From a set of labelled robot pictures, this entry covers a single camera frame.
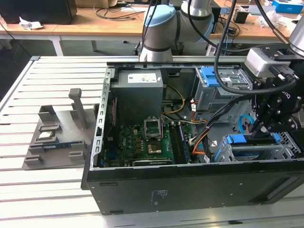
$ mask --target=blue latch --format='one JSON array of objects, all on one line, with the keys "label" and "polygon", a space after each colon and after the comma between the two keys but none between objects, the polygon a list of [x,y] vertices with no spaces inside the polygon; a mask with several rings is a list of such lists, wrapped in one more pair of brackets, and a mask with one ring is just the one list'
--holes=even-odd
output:
[{"label": "blue latch", "polygon": [[213,67],[202,67],[201,76],[206,80],[208,87],[220,87],[218,81],[215,78]]},{"label": "blue latch", "polygon": [[274,133],[274,139],[275,139],[276,144],[281,143],[281,137],[279,136],[278,133]]},{"label": "blue latch", "polygon": [[222,152],[222,149],[219,148],[217,154],[216,154],[215,157],[214,157],[214,160],[216,160],[216,159],[218,158],[218,156],[219,156],[219,154],[220,154],[221,152]]},{"label": "blue latch", "polygon": [[230,140],[233,143],[247,143],[247,140],[245,139],[244,135],[242,135],[242,134],[230,134],[226,138],[227,138],[227,141],[228,141],[228,138],[230,138]]}]

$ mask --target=yellow wire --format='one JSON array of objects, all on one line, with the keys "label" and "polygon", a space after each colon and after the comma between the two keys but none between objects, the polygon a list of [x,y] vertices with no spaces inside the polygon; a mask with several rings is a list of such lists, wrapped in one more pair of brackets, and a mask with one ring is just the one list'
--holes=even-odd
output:
[{"label": "yellow wire", "polygon": [[181,94],[176,88],[174,88],[174,87],[171,86],[171,85],[167,85],[167,86],[170,87],[170,88],[172,88],[173,90],[175,90],[175,91],[180,95],[180,97],[182,98],[182,105],[181,105],[181,107],[180,107],[178,110],[169,111],[169,112],[162,112],[162,114],[173,114],[173,113],[177,113],[177,112],[181,111],[181,110],[184,108],[184,106],[185,106],[185,98],[182,96],[182,94]]}]

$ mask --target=metal slat table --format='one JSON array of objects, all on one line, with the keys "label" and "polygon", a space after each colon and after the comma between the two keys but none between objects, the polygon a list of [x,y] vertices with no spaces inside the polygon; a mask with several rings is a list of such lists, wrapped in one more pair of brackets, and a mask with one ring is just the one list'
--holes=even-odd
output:
[{"label": "metal slat table", "polygon": [[[204,59],[174,58],[188,62]],[[40,57],[29,61],[0,103],[0,227],[70,224],[74,228],[87,225],[285,228],[304,224],[303,186],[273,205],[102,217],[91,192],[80,189],[83,168],[21,170],[41,105],[53,105],[56,111],[71,110],[69,89],[80,87],[85,108],[92,108],[100,99],[106,62],[136,60],[134,57]],[[229,220],[241,221],[243,225],[228,225]]]}]

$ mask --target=blue cable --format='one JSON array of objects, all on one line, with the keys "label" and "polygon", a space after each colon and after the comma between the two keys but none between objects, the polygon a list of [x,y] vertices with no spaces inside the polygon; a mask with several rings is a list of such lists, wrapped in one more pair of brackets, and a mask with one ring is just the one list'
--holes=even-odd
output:
[{"label": "blue cable", "polygon": [[250,116],[250,115],[241,115],[238,119],[238,127],[239,127],[239,130],[241,132],[241,134],[244,134],[244,129],[243,129],[243,126],[242,126],[242,119],[243,117],[246,117],[250,120],[250,123],[253,124],[255,121],[254,119]]},{"label": "blue cable", "polygon": [[228,34],[227,34],[227,38],[226,38],[226,49],[227,49],[227,47],[228,47]]}]

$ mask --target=sticker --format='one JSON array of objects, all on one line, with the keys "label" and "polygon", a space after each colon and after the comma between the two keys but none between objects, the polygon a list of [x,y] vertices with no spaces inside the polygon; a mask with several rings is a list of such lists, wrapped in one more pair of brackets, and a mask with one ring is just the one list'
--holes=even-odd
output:
[{"label": "sticker", "polygon": [[191,109],[193,112],[196,112],[196,104],[191,104]]},{"label": "sticker", "polygon": [[156,73],[129,74],[128,83],[156,83]]},{"label": "sticker", "polygon": [[54,148],[56,148],[56,146],[43,146],[42,148],[43,149],[54,149]]},{"label": "sticker", "polygon": [[211,146],[218,146],[218,141],[212,141],[212,144],[211,144]]},{"label": "sticker", "polygon": [[206,155],[204,156],[204,160],[205,160],[206,163],[210,163],[210,158],[207,157]]},{"label": "sticker", "polygon": [[228,78],[228,77],[224,77],[224,78],[222,78],[222,81],[223,81],[223,82],[231,82],[231,79]]},{"label": "sticker", "polygon": [[150,205],[158,206],[168,196],[168,190],[155,190],[151,192]]}]

